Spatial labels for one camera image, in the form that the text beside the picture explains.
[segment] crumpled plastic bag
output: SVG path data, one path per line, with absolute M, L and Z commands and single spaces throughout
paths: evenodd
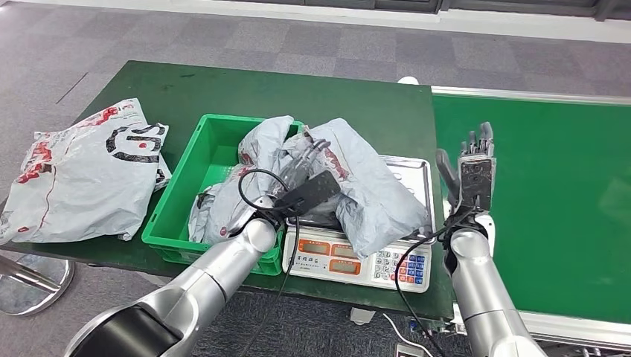
M 0 216 L 0 244 L 129 240 L 151 193 L 171 172 L 160 156 L 168 126 L 148 125 L 127 99 L 60 132 L 36 132 Z
M 373 147 L 346 120 L 338 118 L 299 133 L 285 142 L 283 151 L 295 158 L 317 139 L 331 145 L 313 162 L 311 176 L 328 170 L 338 181 L 341 193 L 322 207 L 335 208 L 358 257 L 366 258 L 431 225 L 425 206 L 395 179 Z M 322 207 L 315 208 L 319 214 L 325 213 Z
M 264 120 L 243 138 L 238 147 L 239 164 L 232 168 L 228 178 L 207 187 L 195 198 L 188 221 L 191 242 L 213 245 L 230 237 L 230 223 L 247 205 L 237 189 L 239 179 L 254 168 L 279 173 L 279 154 L 293 121 L 290 116 Z M 254 200 L 267 192 L 271 180 L 272 177 L 264 174 L 247 176 L 243 180 L 243 193 Z

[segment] gray carpet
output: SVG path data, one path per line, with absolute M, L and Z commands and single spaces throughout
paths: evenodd
M 8 2 L 0 11 L 0 197 L 33 132 L 67 127 L 127 60 L 631 96 L 631 45 Z M 91 317 L 152 289 L 136 273 L 81 265 L 47 311 L 0 316 L 0 357 L 59 356 Z M 195 356 L 236 356 L 271 299 L 239 293 Z M 250 356 L 394 355 L 397 337 L 385 319 L 357 327 L 348 313 L 284 298 Z M 394 318 L 407 326 L 407 318 Z M 441 343 L 450 355 L 467 353 L 458 336 Z

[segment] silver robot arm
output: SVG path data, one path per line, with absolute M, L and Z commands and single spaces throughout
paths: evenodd
M 253 213 L 245 213 L 246 218 Z M 242 228 L 166 286 L 92 319 L 75 335 L 64 356 L 189 356 L 199 335 L 275 244 L 276 230 L 267 219 L 250 219 Z
M 444 150 L 438 169 L 449 190 L 451 215 L 446 225 L 444 265 L 452 278 L 474 357 L 546 356 L 532 339 L 493 262 L 495 224 L 488 214 L 496 160 L 493 130 L 481 125 L 481 137 L 463 142 L 454 172 Z

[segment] black cable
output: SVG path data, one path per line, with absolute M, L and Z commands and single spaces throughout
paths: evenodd
M 275 173 L 273 173 L 272 171 L 268 171 L 268 170 L 264 170 L 264 169 L 252 169 L 252 170 L 248 170 L 248 172 L 244 173 L 243 176 L 241 176 L 239 178 L 239 182 L 237 183 L 237 189 L 239 190 L 239 196 L 241 196 L 241 199 L 248 204 L 248 206 L 256 208 L 258 210 L 285 210 L 287 208 L 293 207 L 293 203 L 291 204 L 287 204 L 284 206 L 279 206 L 279 207 L 261 207 L 259 205 L 256 205 L 254 202 L 250 201 L 245 193 L 243 193 L 243 179 L 246 178 L 247 175 L 251 175 L 252 173 L 265 173 L 267 175 L 270 175 L 271 177 L 273 177 L 274 179 L 276 179 L 276 181 L 278 181 L 281 186 L 283 186 L 283 188 L 285 189 L 285 191 L 289 191 L 289 186 L 287 186 L 287 184 L 285 183 L 285 181 L 283 181 L 283 179 L 276 175 Z
M 440 236 L 441 234 L 445 233 L 447 230 L 453 228 L 455 225 L 457 225 L 460 221 L 462 221 L 465 217 L 467 217 L 469 215 L 469 213 L 471 213 L 473 211 L 469 210 L 468 212 L 466 212 L 465 214 L 463 214 L 460 218 L 450 222 L 448 225 L 442 227 L 441 229 L 439 229 L 438 231 L 434 232 L 433 234 L 429 234 L 427 237 L 419 240 L 418 242 L 416 242 L 415 244 L 413 244 L 404 254 L 403 256 L 401 256 L 401 260 L 399 260 L 399 263 L 397 264 L 397 269 L 394 272 L 394 285 L 397 287 L 397 292 L 399 293 L 399 295 L 401 296 L 401 299 L 403 300 L 403 302 L 406 304 L 406 306 L 408 307 L 408 311 L 410 311 L 410 313 L 412 314 L 412 316 L 414 317 L 414 319 L 416 320 L 416 323 L 418 324 L 418 326 L 423 330 L 423 333 L 425 334 L 425 336 L 427 336 L 427 338 L 429 339 L 430 342 L 432 342 L 432 345 L 434 345 L 434 348 L 438 351 L 438 353 L 443 356 L 443 357 L 447 357 L 447 355 L 445 354 L 445 351 L 441 348 L 440 345 L 438 345 L 438 342 L 436 341 L 436 338 L 434 338 L 433 335 L 429 334 L 429 331 L 427 330 L 427 328 L 425 328 L 425 326 L 420 322 L 420 319 L 418 318 L 418 316 L 416 315 L 416 313 L 414 312 L 414 310 L 412 309 L 412 306 L 410 305 L 410 303 L 408 302 L 408 299 L 406 299 L 406 296 L 403 294 L 403 292 L 401 291 L 401 287 L 399 286 L 399 269 L 401 269 L 401 265 L 403 264 L 403 262 L 406 260 L 406 258 L 408 257 L 408 254 L 410 254 L 413 250 L 415 250 L 416 248 L 418 248 L 419 245 L 424 244 L 425 242 L 428 242 L 429 240 Z
M 250 201 L 246 197 L 246 195 L 243 193 L 243 189 L 241 187 L 241 184 L 243 182 L 243 178 L 245 178 L 247 175 L 250 175 L 252 173 L 265 173 L 267 175 L 270 175 L 271 177 L 276 179 L 276 181 L 278 181 L 281 184 L 281 186 L 283 186 L 285 191 L 289 191 L 289 187 L 287 186 L 287 184 L 283 181 L 282 178 L 278 177 L 278 175 L 276 175 L 273 172 L 268 171 L 268 170 L 253 169 L 253 170 L 250 170 L 247 173 L 245 173 L 243 176 L 241 176 L 241 178 L 239 178 L 239 183 L 237 184 L 237 188 L 239 190 L 239 195 L 241 196 L 241 199 L 243 199 L 243 201 L 246 204 L 248 204 L 248 205 L 250 205 L 253 208 L 256 208 L 258 210 L 283 210 L 283 209 L 286 209 L 286 208 L 289 208 L 289 207 L 293 206 L 293 205 L 287 205 L 287 206 L 282 206 L 282 207 L 264 208 L 264 207 L 261 207 L 261 206 L 258 206 L 256 204 L 254 204 L 252 201 Z M 298 216 L 295 217 L 295 221 L 296 221 L 296 223 L 295 223 L 296 235 L 295 235 L 295 242 L 294 242 L 294 250 L 292 252 L 292 257 L 289 259 L 289 266 L 287 267 L 287 273 L 285 273 L 285 278 L 283 279 L 283 282 L 281 284 L 281 288 L 278 290 L 278 294 L 276 294 L 276 297 L 274 298 L 274 301 L 272 301 L 272 304 L 267 309 L 267 312 L 263 316 L 263 320 L 261 320 L 260 324 L 258 325 L 258 328 L 256 329 L 256 331 L 254 331 L 254 335 L 252 335 L 252 337 L 250 338 L 250 340 L 248 341 L 246 346 L 243 348 L 243 351 L 241 351 L 241 354 L 239 354 L 239 357 L 245 357 L 246 356 L 246 353 L 248 352 L 248 350 L 250 349 L 252 344 L 256 341 L 256 339 L 259 336 L 260 332 L 263 330 L 263 327 L 265 326 L 265 323 L 267 321 L 269 313 L 272 311 L 272 307 L 277 305 L 278 299 L 280 299 L 281 295 L 283 294 L 283 290 L 285 289 L 285 284 L 287 283 L 287 278 L 289 277 L 289 273 L 292 271 L 292 267 L 294 266 L 294 259 L 295 259 L 296 251 L 298 251 L 298 235 L 300 234 L 300 222 L 298 221 Z

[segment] plastic crate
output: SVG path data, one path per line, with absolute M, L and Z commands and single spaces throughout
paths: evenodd
M 169 185 L 142 232 L 142 241 L 155 249 L 163 260 L 191 264 L 211 247 L 188 241 L 190 207 L 198 193 L 225 180 L 238 163 L 239 142 L 262 120 L 215 114 L 206 114 L 199 120 Z M 287 136 L 295 135 L 302 125 L 295 121 Z M 281 273 L 283 235 L 283 231 L 278 232 L 276 244 L 260 258 L 253 273 Z

